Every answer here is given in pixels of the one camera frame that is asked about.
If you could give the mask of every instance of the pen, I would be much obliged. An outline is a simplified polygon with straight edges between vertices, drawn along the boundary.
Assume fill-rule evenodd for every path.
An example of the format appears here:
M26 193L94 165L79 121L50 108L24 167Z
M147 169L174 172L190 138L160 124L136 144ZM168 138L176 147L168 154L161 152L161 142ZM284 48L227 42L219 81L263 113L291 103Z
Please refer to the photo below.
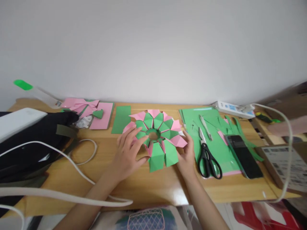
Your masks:
M207 133L207 135L208 135L210 141L213 141L212 135L210 134L210 132L209 132L209 130L208 130L208 127L207 127L207 125L206 125L206 122L205 122L204 118L203 118L201 115L199 115L199 118L200 118L200 120L201 120L203 126L205 127L206 133Z

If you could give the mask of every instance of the forearm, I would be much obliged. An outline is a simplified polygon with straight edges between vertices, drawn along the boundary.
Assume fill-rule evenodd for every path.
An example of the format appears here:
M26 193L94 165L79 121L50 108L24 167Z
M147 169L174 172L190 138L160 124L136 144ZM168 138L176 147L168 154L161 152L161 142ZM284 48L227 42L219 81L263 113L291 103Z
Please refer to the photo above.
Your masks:
M196 174L193 172L193 174L184 178L202 229L229 229Z
M106 200L117 184L118 180L116 176L106 171L88 192L86 198ZM76 204L54 230L88 230L100 209L101 206Z

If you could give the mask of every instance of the black scissors handle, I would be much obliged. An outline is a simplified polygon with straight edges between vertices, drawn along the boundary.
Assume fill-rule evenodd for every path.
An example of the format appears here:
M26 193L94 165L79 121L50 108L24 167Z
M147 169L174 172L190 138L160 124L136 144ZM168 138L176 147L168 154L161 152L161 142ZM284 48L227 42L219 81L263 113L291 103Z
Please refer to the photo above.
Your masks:
M204 164L204 171L205 173L203 173L201 171L201 161L203 160L203 164ZM202 143L201 144L201 155L198 159L198 171L199 173L204 177L204 178L209 178L210 177L210 173L213 175L214 178L220 180L223 177L223 173L222 173L222 169L220 164L216 161L216 159L212 156L208 145L206 143ZM214 165L216 165L218 167L219 173L220 174L216 174Z

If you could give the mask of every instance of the scissors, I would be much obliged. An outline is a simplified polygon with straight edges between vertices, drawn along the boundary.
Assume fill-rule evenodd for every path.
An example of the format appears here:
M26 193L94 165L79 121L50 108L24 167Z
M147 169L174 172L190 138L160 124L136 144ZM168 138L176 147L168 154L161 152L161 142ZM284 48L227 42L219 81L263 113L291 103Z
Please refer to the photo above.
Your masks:
M222 169L220 167L220 164L216 161L216 159L212 156L208 145L206 144L206 139L204 137L204 134L199 127L199 136L201 138L201 155L198 159L198 171L204 178L209 178L210 173L218 180L222 179L223 173ZM205 173L202 173L201 171L201 160L203 160L204 164L204 171Z

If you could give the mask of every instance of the cardboard box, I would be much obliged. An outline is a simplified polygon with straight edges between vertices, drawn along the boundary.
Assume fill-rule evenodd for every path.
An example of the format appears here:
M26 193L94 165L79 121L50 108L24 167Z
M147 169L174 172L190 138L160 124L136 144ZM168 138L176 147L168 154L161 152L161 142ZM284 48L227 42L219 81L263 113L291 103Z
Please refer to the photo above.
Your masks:
M289 159L287 144L256 147L256 152L264 158L277 187L283 188ZM307 142L293 144L291 176L288 192L307 196Z

